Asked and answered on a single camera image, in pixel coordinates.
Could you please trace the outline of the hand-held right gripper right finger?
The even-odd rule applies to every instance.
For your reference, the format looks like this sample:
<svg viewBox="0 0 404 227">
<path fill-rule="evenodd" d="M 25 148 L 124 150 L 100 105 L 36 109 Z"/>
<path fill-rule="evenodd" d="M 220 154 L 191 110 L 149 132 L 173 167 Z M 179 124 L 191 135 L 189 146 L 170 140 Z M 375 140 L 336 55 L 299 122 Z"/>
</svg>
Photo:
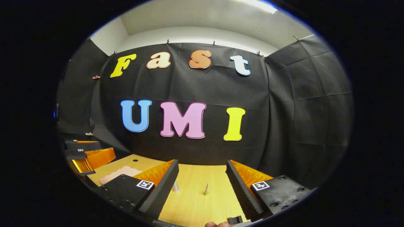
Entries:
<svg viewBox="0 0 404 227">
<path fill-rule="evenodd" d="M 286 175 L 271 177 L 233 160 L 227 161 L 225 172 L 245 217 L 252 222 L 293 207 L 313 191 Z"/>
</svg>

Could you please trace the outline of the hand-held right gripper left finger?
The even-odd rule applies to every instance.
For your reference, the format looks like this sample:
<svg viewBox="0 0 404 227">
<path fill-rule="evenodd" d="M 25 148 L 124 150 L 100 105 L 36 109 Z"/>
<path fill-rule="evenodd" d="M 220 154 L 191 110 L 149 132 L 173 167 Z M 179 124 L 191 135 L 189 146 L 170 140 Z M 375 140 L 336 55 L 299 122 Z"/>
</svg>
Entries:
<svg viewBox="0 0 404 227">
<path fill-rule="evenodd" d="M 140 174 L 120 173 L 95 193 L 132 216 L 156 220 L 177 179 L 178 160 L 167 161 Z"/>
</svg>

